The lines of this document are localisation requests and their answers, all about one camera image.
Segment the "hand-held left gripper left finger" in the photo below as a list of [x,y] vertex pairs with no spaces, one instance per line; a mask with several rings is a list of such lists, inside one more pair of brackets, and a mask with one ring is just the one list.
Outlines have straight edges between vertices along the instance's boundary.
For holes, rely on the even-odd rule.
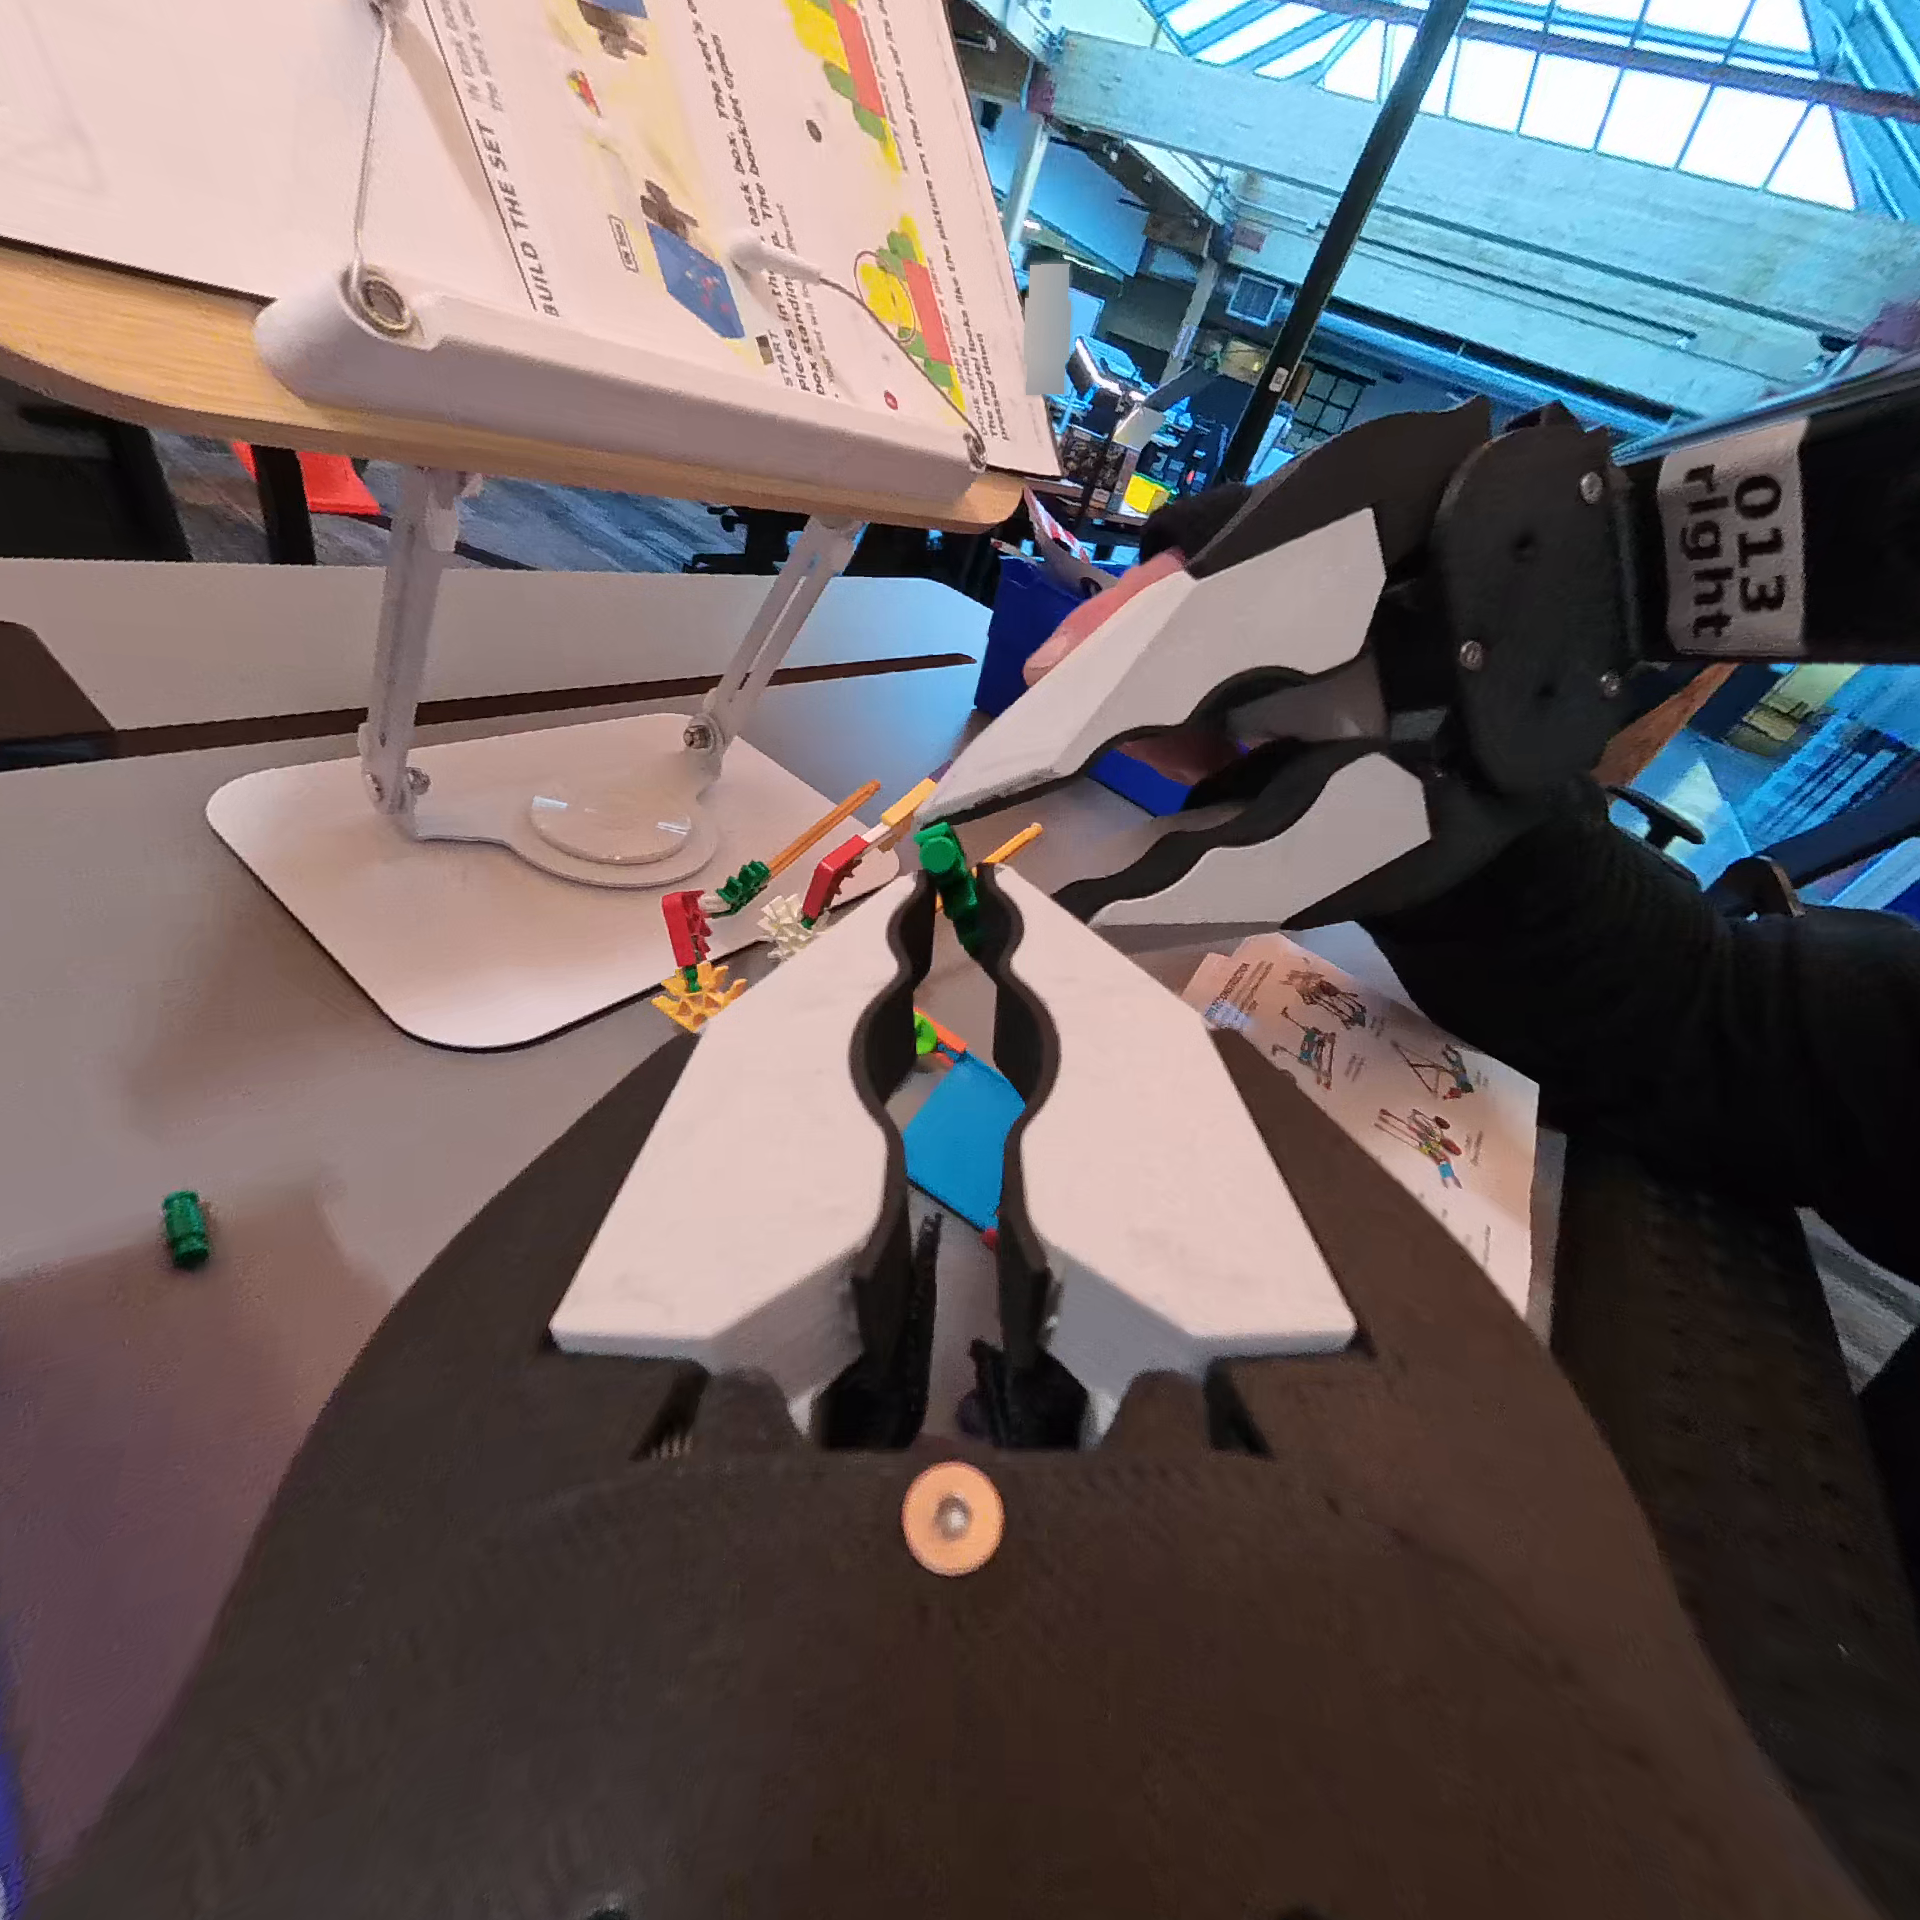
[[889,1099],[935,893],[898,876],[710,1021],[550,1322],[570,1355],[768,1375],[827,1444],[907,1444],[935,1285]]

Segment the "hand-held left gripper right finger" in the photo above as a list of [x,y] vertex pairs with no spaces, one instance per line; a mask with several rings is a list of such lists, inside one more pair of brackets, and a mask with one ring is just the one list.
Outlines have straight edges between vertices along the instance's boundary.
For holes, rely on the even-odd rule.
[[1004,1444],[1105,1433],[1143,1375],[1342,1354],[1359,1324],[1220,1057],[1177,991],[1034,883],[977,883],[1002,1157],[999,1343],[977,1396]]

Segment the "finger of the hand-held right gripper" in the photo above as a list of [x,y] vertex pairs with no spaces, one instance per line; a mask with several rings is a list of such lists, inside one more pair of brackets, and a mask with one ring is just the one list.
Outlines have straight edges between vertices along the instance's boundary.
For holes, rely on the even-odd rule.
[[1055,900],[1091,929],[1282,929],[1428,838],[1424,780],[1359,740],[1314,743],[1234,814],[1169,829]]
[[1314,681],[1360,657],[1385,587],[1372,509],[1199,579],[1170,574],[992,719],[929,803],[961,822],[1081,774],[1127,737],[1175,730],[1209,699]]

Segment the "colourful construction toy model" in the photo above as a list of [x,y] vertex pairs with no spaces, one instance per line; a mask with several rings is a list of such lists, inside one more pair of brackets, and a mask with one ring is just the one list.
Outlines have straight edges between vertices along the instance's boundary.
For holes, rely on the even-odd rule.
[[[855,814],[878,796],[867,782],[768,860],[752,860],[714,886],[662,898],[670,965],[654,1009],[686,1033],[730,1009],[746,982],[714,957],[723,923],[756,910],[756,935],[777,962],[823,939],[835,910],[852,898],[852,881],[902,844],[916,845],[930,826],[935,777],[913,785],[872,827]],[[1014,1083],[945,1021],[914,1009],[914,1073],[924,1101],[904,1131],[905,1175],[926,1198],[966,1218],[983,1241],[996,1239],[1002,1158],[1023,1111]]]

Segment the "person's right forearm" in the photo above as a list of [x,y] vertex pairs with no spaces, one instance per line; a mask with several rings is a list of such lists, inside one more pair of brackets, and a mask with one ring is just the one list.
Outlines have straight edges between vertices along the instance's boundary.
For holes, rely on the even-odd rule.
[[1569,1133],[1817,1213],[1918,1279],[1918,931],[1726,919],[1594,782],[1447,893],[1362,923],[1411,1002]]

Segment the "person's right hand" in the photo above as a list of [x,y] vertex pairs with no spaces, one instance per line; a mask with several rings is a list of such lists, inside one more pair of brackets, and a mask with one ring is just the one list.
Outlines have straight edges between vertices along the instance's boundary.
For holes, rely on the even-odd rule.
[[1177,579],[1183,574],[1184,554],[1177,547],[1159,551],[1152,561],[1142,561],[1058,622],[1051,636],[1048,636],[1044,643],[1025,661],[1023,684],[1027,687],[1039,686],[1060,661],[1071,659],[1105,622],[1120,612],[1142,593],[1163,579]]

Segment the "blue plastic box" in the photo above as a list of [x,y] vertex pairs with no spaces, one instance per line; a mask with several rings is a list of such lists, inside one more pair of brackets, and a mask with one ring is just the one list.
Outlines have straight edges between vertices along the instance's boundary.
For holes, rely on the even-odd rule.
[[[995,719],[1025,695],[1025,667],[1032,657],[1079,605],[1079,589],[1055,583],[1041,562],[999,557],[987,649],[977,679],[977,713]],[[1170,737],[1154,737],[1095,759],[1088,780],[1154,818],[1169,818],[1186,806],[1206,771],[1201,759],[1183,759]]]

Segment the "illustrated toy leaflet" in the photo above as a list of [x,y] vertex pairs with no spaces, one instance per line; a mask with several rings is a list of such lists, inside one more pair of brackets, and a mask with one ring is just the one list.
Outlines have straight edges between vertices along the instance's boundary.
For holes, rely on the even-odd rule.
[[1206,956],[1184,1002],[1291,1074],[1530,1307],[1542,1098],[1527,1076],[1280,932]]

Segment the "white book stand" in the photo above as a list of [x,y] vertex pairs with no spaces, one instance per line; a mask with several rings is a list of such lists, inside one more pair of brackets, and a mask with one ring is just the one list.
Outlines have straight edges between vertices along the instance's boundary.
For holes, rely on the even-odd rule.
[[[353,757],[243,774],[207,818],[383,1015],[451,1049],[513,1049],[647,994],[670,965],[658,898],[719,885],[823,805],[737,739],[863,533],[986,533],[1042,475],[986,468],[913,502],[316,404],[262,357],[263,297],[6,243],[55,255],[6,284],[6,369],[20,385],[127,420],[400,468]],[[475,475],[798,513],[803,530],[696,713],[419,748]]]

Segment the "black metal pole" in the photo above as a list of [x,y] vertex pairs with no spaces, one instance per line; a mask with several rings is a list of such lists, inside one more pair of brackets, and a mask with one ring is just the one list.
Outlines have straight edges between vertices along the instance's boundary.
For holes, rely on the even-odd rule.
[[1338,279],[1353,255],[1360,231],[1379,201],[1391,169],[1403,150],[1409,132],[1419,117],[1427,90],[1434,82],[1434,74],[1441,66],[1444,51],[1451,45],[1467,10],[1467,3],[1439,3],[1424,11],[1424,20],[1414,34],[1409,58],[1379,105],[1376,121],[1372,124],[1351,177],[1332,205],[1329,226],[1308,266],[1308,275],[1288,309],[1279,341],[1265,359],[1256,395],[1248,401],[1224,453],[1218,468],[1220,484],[1248,477],[1248,471],[1254,468],[1280,406],[1291,403],[1295,394],[1302,389],[1299,369],[1312,343],[1316,324],[1329,309]]

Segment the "orange plastic object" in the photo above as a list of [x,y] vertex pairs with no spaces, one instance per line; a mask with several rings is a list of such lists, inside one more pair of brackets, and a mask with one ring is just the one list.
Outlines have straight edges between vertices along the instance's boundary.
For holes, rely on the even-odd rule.
[[[283,508],[275,505],[279,498],[276,486],[258,474],[258,447],[247,441],[231,441],[231,453],[256,486],[262,516],[268,519],[283,515]],[[283,466],[281,455],[298,465],[307,513],[356,522],[370,522],[383,515],[378,495],[351,458],[339,453],[288,447],[268,447],[268,453],[279,466]]]

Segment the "printed instruction sheet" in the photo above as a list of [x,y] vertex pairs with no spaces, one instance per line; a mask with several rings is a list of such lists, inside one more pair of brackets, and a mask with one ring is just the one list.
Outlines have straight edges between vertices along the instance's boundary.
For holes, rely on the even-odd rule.
[[1058,471],[942,4],[28,3],[6,238],[302,401],[945,501]]

